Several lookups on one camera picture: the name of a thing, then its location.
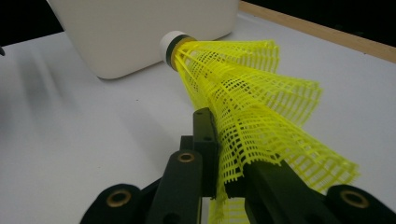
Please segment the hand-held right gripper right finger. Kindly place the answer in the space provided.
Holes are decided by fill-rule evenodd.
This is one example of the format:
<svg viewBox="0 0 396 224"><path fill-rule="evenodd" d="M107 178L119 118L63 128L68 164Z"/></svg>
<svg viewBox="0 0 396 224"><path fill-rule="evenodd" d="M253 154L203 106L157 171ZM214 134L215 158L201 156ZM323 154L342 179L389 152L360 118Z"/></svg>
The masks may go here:
<svg viewBox="0 0 396 224"><path fill-rule="evenodd" d="M324 197L284 162L254 161L244 176L225 185L229 198L244 198L250 224L341 224Z"/></svg>

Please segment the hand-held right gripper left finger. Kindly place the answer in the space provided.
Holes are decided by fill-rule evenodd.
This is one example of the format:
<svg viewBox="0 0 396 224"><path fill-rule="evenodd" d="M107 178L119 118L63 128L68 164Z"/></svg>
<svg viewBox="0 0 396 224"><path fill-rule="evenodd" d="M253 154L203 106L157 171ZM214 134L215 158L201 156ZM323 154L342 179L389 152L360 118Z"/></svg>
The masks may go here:
<svg viewBox="0 0 396 224"><path fill-rule="evenodd" d="M219 169L219 142L214 117L209 108L192 115L192 135L182 135L180 150L194 150L203 158L202 191L204 197L215 198Z"/></svg>

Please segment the yellow shuttlecock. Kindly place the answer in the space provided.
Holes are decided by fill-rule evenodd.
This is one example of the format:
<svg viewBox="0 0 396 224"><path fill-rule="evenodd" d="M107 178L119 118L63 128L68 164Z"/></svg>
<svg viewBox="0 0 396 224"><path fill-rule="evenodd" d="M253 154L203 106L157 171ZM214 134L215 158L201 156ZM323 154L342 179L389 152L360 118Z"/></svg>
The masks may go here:
<svg viewBox="0 0 396 224"><path fill-rule="evenodd" d="M209 224L248 224L242 198L228 193L225 186L244 181L244 171L255 161L275 167L284 161L308 187L320 193L356 179L359 175L356 163L302 129L316 106L254 103L209 106L221 144L217 198L209 206Z"/></svg>
<svg viewBox="0 0 396 224"><path fill-rule="evenodd" d="M209 107L218 117L257 109L303 125L318 104L316 81L255 69L210 74L198 79L194 105Z"/></svg>
<svg viewBox="0 0 396 224"><path fill-rule="evenodd" d="M163 61L179 73L195 108L207 107L207 88L237 66L275 73L279 45L274 40L198 41L172 31L162 37Z"/></svg>

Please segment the white plastic storage bin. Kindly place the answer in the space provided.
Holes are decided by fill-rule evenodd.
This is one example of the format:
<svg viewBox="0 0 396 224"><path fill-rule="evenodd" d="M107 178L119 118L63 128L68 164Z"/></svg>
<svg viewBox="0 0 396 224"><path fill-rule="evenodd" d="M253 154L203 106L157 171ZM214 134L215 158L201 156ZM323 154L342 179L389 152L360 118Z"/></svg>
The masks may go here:
<svg viewBox="0 0 396 224"><path fill-rule="evenodd" d="M229 34L240 0L48 0L82 60L114 79L162 59L160 40L180 31L198 40Z"/></svg>

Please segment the white table mat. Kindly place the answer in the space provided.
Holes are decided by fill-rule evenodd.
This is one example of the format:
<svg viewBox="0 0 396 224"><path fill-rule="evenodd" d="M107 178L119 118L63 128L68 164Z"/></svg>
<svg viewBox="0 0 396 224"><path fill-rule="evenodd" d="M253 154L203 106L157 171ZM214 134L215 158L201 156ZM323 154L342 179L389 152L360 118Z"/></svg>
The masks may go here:
<svg viewBox="0 0 396 224"><path fill-rule="evenodd" d="M281 74L323 89L305 129L356 162L356 184L396 211L396 63L240 13L232 37L273 39ZM192 106L164 63L96 77L65 34L0 58L0 224L79 224L104 189L163 174Z"/></svg>

